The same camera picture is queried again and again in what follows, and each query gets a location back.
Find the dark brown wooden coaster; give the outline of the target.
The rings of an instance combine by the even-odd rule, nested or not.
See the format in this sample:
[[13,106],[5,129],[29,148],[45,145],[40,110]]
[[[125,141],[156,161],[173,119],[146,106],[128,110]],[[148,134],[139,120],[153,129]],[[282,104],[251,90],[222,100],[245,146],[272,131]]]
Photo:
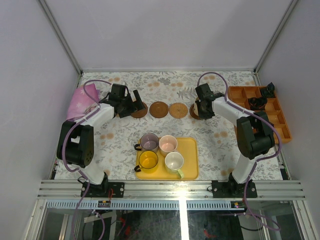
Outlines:
[[148,106],[143,102],[144,109],[138,110],[131,114],[131,116],[135,119],[143,118],[148,113]]

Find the pale green mug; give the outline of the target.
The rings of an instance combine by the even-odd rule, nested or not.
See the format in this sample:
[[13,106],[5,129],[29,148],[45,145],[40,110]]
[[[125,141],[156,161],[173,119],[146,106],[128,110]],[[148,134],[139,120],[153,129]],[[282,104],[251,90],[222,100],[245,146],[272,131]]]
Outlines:
[[198,105],[197,105],[197,102],[199,101],[199,98],[197,97],[196,99],[195,99],[195,102],[194,102],[194,104],[193,104],[193,113],[197,116],[197,117],[199,117],[199,111],[198,111]]

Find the reddish brown wooden coaster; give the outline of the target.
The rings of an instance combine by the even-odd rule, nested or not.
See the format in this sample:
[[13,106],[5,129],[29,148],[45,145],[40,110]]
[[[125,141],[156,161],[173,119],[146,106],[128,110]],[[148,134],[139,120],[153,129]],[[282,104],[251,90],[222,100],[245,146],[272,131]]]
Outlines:
[[189,108],[189,114],[191,115],[192,118],[196,120],[200,120],[199,116],[194,113],[194,104],[192,104]]

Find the woven rattan coaster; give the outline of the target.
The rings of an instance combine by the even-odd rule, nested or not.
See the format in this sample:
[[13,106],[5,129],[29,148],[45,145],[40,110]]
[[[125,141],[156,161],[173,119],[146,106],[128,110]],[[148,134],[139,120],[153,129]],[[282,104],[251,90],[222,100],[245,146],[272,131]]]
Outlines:
[[170,105],[169,113],[175,119],[182,119],[188,114],[188,108],[185,104],[176,102]]

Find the white mug green handle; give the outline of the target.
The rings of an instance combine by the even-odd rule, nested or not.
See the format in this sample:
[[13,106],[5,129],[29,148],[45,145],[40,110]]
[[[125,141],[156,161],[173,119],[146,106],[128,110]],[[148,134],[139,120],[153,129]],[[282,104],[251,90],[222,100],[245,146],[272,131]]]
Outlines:
[[185,177],[182,167],[184,166],[184,157],[179,152],[170,152],[164,159],[166,171],[171,174],[177,174],[180,179]]

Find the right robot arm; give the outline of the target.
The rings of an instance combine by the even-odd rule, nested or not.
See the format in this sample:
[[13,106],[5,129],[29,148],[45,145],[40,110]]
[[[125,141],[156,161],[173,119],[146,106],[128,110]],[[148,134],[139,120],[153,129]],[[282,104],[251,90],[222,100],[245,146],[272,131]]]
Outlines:
[[228,184],[227,189],[231,196],[240,197],[246,191],[244,183],[251,178],[254,164],[274,147],[275,128],[265,112],[245,109],[223,93],[213,93],[207,83],[197,86],[195,91],[196,115],[201,120],[219,115],[236,127],[240,156],[231,174],[234,181]]

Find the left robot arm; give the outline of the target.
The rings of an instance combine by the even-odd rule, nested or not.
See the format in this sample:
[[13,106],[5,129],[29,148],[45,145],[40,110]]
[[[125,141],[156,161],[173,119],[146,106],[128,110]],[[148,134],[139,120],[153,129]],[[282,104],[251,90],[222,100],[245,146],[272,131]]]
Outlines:
[[94,161],[94,133],[116,116],[128,117],[145,106],[138,90],[130,93],[126,85],[118,83],[113,83],[106,97],[99,99],[90,80],[77,90],[72,107],[79,114],[62,124],[56,156],[69,172],[79,172],[86,183],[92,184],[94,194],[105,197],[110,186],[105,182],[107,174]]

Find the pink cup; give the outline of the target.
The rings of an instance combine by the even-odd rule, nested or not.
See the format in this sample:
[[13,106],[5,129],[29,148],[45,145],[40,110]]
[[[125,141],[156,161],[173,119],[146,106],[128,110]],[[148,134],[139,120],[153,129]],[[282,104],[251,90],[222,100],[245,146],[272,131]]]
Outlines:
[[172,135],[165,135],[159,139],[159,150],[162,156],[166,157],[169,153],[178,149],[178,140]]

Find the orange compartment organizer tray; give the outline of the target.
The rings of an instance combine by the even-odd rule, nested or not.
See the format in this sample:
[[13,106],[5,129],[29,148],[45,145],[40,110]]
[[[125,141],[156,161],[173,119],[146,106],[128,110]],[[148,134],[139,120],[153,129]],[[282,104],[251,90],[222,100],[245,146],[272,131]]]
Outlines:
[[[239,106],[251,110],[249,99],[260,98],[260,89],[263,86],[230,86],[227,91],[228,98]],[[276,131],[281,136],[281,141],[286,144],[292,140],[292,136],[283,114],[281,105],[278,101],[277,95],[267,98],[263,111],[266,112],[269,121],[274,125]]]

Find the purple folded cloth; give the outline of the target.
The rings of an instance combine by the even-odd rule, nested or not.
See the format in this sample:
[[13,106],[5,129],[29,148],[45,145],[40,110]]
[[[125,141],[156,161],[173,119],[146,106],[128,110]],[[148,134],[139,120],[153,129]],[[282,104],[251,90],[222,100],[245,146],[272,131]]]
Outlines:
[[77,120],[85,116],[94,108],[99,101],[99,91],[96,89],[94,83],[85,86],[86,92],[92,99],[85,93],[83,86],[77,88],[71,98],[70,105],[67,110],[66,120]]

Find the black coiled item middle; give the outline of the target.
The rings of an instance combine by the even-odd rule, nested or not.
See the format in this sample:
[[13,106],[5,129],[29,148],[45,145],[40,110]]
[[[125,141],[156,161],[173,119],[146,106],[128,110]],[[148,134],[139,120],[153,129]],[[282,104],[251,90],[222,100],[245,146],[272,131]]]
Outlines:
[[267,103],[266,97],[251,97],[248,99],[248,104],[252,111],[264,111]]

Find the black coiled item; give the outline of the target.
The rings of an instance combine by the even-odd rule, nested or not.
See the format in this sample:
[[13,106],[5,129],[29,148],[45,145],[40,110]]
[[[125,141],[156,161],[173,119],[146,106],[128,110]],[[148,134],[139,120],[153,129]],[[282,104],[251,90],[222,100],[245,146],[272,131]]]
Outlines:
[[266,97],[251,97],[248,99],[248,104],[252,111],[264,111],[267,103]]
[[267,86],[260,89],[260,94],[263,98],[275,98],[275,85],[270,82]]

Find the yellow plastic tray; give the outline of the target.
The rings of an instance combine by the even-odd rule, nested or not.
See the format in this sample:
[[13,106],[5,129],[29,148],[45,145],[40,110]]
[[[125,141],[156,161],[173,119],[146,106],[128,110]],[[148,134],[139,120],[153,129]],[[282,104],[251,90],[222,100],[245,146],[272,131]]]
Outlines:
[[158,165],[153,173],[143,171],[135,172],[141,180],[165,180],[165,181],[192,181],[199,175],[198,146],[197,141],[192,137],[177,137],[177,151],[183,156],[184,164],[181,168],[184,178],[178,173],[170,173],[165,167],[165,157],[160,150],[157,151]]

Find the black coiled item top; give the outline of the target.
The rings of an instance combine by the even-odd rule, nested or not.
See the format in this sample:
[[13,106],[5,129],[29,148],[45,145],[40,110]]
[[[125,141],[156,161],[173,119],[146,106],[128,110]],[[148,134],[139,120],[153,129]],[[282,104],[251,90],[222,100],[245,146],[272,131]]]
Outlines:
[[267,86],[260,89],[260,94],[263,98],[275,98],[275,85],[270,82]]

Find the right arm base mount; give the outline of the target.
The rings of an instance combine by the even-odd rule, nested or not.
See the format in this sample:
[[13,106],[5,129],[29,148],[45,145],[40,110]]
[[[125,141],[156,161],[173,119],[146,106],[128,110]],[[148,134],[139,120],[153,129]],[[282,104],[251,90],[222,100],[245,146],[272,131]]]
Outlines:
[[[238,184],[235,181],[212,180],[212,195],[218,199],[243,198],[245,193],[245,183]],[[246,188],[246,197],[255,199],[258,197],[255,183],[250,180]]]

